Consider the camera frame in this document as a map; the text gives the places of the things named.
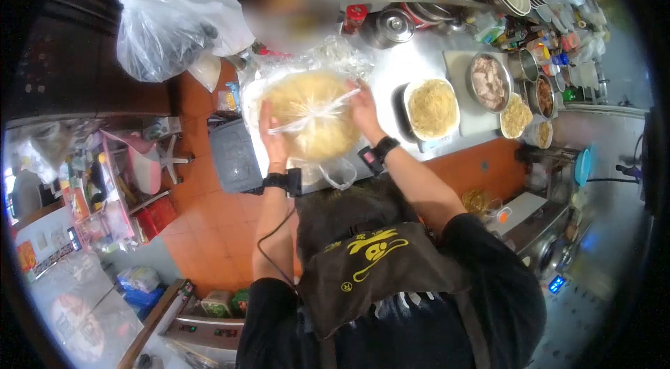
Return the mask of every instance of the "white cutting board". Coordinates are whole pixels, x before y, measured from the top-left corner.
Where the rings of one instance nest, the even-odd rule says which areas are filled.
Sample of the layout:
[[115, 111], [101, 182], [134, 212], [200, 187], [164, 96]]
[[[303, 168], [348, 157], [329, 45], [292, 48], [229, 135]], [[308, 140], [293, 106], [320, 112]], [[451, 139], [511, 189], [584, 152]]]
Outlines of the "white cutting board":
[[[487, 112], [478, 102], [474, 101], [465, 84], [465, 74], [475, 51], [444, 51], [444, 63], [447, 65], [449, 82], [452, 83], [458, 106], [460, 107], [461, 122], [458, 126], [461, 136], [470, 136], [488, 130], [500, 129], [500, 115]], [[506, 53], [493, 53], [498, 61], [507, 67]]]

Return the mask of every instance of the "black shirt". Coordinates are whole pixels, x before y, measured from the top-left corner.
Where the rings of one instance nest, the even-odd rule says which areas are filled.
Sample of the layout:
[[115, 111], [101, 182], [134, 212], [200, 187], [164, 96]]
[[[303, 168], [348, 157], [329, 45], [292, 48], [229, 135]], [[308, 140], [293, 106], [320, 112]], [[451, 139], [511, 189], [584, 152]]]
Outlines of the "black shirt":
[[[453, 218], [437, 249], [470, 272], [470, 295], [489, 343], [491, 368], [523, 368], [542, 336], [537, 279], [471, 214]], [[456, 304], [441, 293], [399, 293], [335, 333], [340, 368], [474, 367]], [[319, 345], [293, 290], [277, 279], [249, 288], [239, 368], [318, 368]]]

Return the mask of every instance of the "stainless steel counter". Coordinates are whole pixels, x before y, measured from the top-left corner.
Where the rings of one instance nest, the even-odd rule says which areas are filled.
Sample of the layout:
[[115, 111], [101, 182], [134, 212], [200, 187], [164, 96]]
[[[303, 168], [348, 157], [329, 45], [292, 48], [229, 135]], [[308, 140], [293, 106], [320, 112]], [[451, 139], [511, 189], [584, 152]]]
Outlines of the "stainless steel counter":
[[[437, 30], [419, 30], [409, 42], [383, 50], [370, 47], [359, 35], [348, 37], [348, 41], [373, 58], [374, 70], [368, 83], [377, 104], [377, 116], [382, 129], [391, 137], [398, 139], [401, 146], [417, 160], [427, 161], [488, 142], [499, 136], [497, 131], [486, 131], [468, 137], [462, 137], [456, 132], [450, 139], [440, 140], [434, 147], [422, 152], [416, 139], [407, 129], [408, 126], [403, 125], [403, 121], [406, 122], [407, 119], [404, 118], [402, 107], [403, 90], [409, 82], [431, 77], [449, 79], [442, 51], [498, 51], [496, 48], [477, 43], [466, 33], [455, 32], [447, 36]], [[265, 149], [257, 135], [252, 135], [252, 140], [261, 173], [265, 175], [267, 172]], [[346, 157], [356, 168], [356, 179], [372, 176], [356, 154], [364, 146], [365, 142], [361, 141]], [[321, 179], [314, 184], [303, 186], [303, 192], [309, 193], [326, 187], [329, 187], [328, 182]]]

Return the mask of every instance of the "digital display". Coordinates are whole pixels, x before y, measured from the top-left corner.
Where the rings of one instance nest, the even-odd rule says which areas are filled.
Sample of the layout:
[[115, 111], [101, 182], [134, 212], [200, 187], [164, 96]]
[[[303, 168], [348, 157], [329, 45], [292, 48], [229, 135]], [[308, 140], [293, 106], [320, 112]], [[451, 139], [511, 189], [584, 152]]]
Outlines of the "digital display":
[[565, 279], [563, 279], [560, 276], [557, 276], [553, 278], [553, 281], [549, 283], [549, 292], [551, 293], [557, 293], [559, 289], [561, 289], [561, 286], [565, 283]]

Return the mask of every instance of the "orange tile floor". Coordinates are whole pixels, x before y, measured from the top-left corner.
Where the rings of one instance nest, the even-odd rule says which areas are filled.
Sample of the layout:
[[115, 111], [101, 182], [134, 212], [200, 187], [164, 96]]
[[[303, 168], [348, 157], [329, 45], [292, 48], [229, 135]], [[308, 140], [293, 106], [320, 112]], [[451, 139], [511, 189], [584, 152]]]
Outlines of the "orange tile floor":
[[[262, 197], [223, 192], [214, 170], [207, 137], [207, 117], [218, 102], [218, 92], [235, 80], [235, 70], [222, 63], [217, 88], [209, 93], [189, 73], [179, 77], [183, 137], [177, 154], [192, 153], [195, 160], [177, 167], [184, 178], [178, 185], [163, 174], [163, 185], [179, 214], [163, 230], [165, 244], [184, 277], [196, 285], [198, 297], [211, 289], [235, 290], [253, 280], [251, 252], [253, 231]], [[523, 187], [523, 165], [514, 160], [515, 140], [499, 138], [488, 143], [427, 162], [457, 193], [484, 189], [492, 198], [507, 198]], [[295, 243], [297, 216], [289, 220]], [[297, 258], [296, 274], [301, 274]]]

